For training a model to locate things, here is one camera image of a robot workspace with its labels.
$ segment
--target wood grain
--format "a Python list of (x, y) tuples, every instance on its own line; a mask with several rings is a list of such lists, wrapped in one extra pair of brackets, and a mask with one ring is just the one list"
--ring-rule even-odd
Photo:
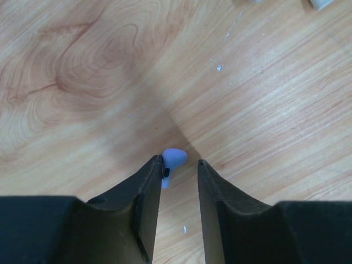
[(88, 200), (184, 149), (154, 263), (205, 262), (201, 157), (269, 204), (352, 199), (351, 12), (349, 0), (318, 13), (305, 0), (1, 1), (0, 194)]

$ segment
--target blue object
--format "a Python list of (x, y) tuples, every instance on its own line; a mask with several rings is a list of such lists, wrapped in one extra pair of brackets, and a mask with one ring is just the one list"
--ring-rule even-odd
[(164, 171), (161, 186), (163, 189), (167, 189), (170, 186), (173, 171), (186, 162), (187, 153), (177, 148), (168, 148), (163, 152), (162, 156)]

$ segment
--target wooden surface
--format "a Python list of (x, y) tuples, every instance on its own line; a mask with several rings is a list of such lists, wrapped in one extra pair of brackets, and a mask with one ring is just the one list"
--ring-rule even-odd
[(201, 157), (269, 204), (352, 199), (351, 13), (350, 0), (1, 1), (0, 194), (88, 200), (184, 149), (154, 263), (204, 263)]

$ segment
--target wooden table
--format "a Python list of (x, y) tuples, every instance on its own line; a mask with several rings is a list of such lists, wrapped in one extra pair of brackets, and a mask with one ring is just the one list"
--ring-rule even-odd
[(168, 147), (154, 263), (204, 263), (196, 165), (253, 197), (352, 199), (352, 1), (2, 0), (0, 194), (118, 184)]

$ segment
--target table surface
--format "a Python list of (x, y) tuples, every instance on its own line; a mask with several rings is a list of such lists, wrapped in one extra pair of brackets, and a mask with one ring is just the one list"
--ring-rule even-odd
[(0, 194), (84, 201), (169, 147), (154, 263), (205, 263), (197, 160), (253, 197), (352, 199), (352, 1), (2, 0)]

